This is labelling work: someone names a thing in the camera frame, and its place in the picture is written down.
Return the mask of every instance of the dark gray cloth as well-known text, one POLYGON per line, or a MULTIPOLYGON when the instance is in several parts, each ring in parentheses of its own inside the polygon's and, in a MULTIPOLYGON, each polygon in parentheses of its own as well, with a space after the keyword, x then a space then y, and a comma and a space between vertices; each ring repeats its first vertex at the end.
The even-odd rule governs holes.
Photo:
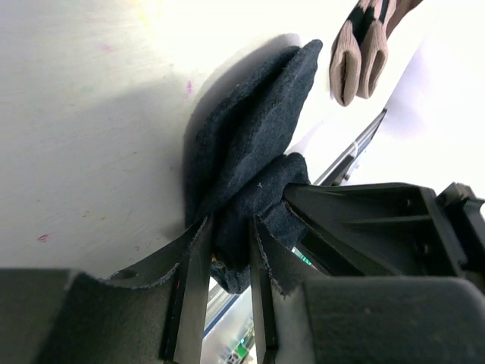
POLYGON ((248 217, 260 215, 287 246, 303 231, 298 222, 289 222, 281 196, 290 182, 308 183, 305 160, 282 154, 313 85, 321 48, 321 41, 313 40, 270 57, 197 134, 185 180, 186 224, 214 213, 212 272, 231 293, 249 285, 248 217))

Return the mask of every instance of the pink mark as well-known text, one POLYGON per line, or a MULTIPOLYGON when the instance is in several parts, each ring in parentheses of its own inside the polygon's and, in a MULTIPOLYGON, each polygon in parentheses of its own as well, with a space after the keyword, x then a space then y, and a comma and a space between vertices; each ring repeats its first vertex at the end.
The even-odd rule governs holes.
POLYGON ((187 87, 186 87, 186 97, 189 97, 192 95, 192 91, 194 90, 192 81, 187 82, 187 87))
POLYGON ((116 50, 115 47, 113 47, 112 45, 109 45, 109 44, 101 44, 100 48, 101 48, 102 51, 105 51, 107 53, 111 53, 111 52, 114 52, 116 50))
POLYGON ((37 238, 41 243, 45 243, 51 234, 44 234, 37 238))

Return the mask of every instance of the fabric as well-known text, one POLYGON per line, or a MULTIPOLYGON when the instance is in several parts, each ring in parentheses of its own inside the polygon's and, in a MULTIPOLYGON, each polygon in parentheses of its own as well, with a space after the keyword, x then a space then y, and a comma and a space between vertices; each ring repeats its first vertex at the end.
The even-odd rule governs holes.
POLYGON ((303 156, 292 153, 276 157, 219 211, 214 236, 211 274, 223 289, 242 293, 250 284, 249 221, 254 215, 264 222, 271 235, 287 248, 306 233, 282 201, 289 183, 310 184, 303 156))
POLYGON ((330 88, 335 100, 347 106, 358 90, 361 73, 361 51, 359 48, 365 31, 362 29, 365 11, 370 0, 359 0, 333 45, 330 63, 330 88))
POLYGON ((396 0, 371 0, 367 13, 373 20, 361 44, 362 68, 357 95, 368 99, 387 62, 386 28, 396 10, 396 0))
POLYGON ((273 221, 271 233, 287 237, 288 246, 297 242, 291 222, 285 230, 282 195, 274 191, 308 183, 304 159, 281 155, 313 85, 321 48, 313 40, 270 57, 215 108, 196 136, 185 177, 186 225, 214 213, 212 274, 231 293, 249 285, 249 213, 273 221))

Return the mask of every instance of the black plastic part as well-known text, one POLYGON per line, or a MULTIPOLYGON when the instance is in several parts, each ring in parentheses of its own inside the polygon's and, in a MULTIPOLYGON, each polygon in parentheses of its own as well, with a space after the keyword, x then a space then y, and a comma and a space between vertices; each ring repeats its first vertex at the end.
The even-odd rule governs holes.
POLYGON ((485 200, 478 199, 469 186, 451 184, 439 196, 438 203, 444 208, 456 236, 467 257, 462 262, 469 279, 485 292, 485 222, 480 208, 485 200))
POLYGON ((1 270, 0 362, 200 360, 211 219, 100 281, 69 270, 1 270))
POLYGON ((258 364, 312 362, 301 297, 292 292, 323 276, 275 240, 256 218, 250 223, 252 314, 258 364))
POLYGON ((465 276, 465 252, 432 189, 289 185, 285 199, 310 230, 302 245, 332 275, 465 276))
POLYGON ((251 234, 259 364, 485 359, 485 301, 466 280, 329 278, 257 221, 251 234), (268 332, 271 344, 262 340, 268 332))

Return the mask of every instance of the white surface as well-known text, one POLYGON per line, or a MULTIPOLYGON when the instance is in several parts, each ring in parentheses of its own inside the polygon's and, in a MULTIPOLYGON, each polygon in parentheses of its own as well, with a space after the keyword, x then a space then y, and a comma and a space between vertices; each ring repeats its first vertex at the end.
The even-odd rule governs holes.
POLYGON ((485 197, 485 5, 466 1, 464 18, 442 19, 416 52, 387 103, 386 118, 351 184, 468 184, 485 197))
MULTIPOLYGON (((73 266, 107 276, 174 239, 183 230, 187 130, 289 44, 324 42, 292 145, 336 115, 340 130, 321 143, 338 155, 384 105, 430 16, 423 5, 395 31, 386 81, 372 100, 344 110, 330 102, 327 67, 354 4, 4 1, 0 266, 73 266)), ((318 159, 318 169, 328 159, 318 159)))
POLYGON ((210 280, 209 280, 209 291, 212 288, 214 288, 216 285, 217 285, 217 282, 215 281, 215 279, 213 279, 213 277, 211 277, 210 280))

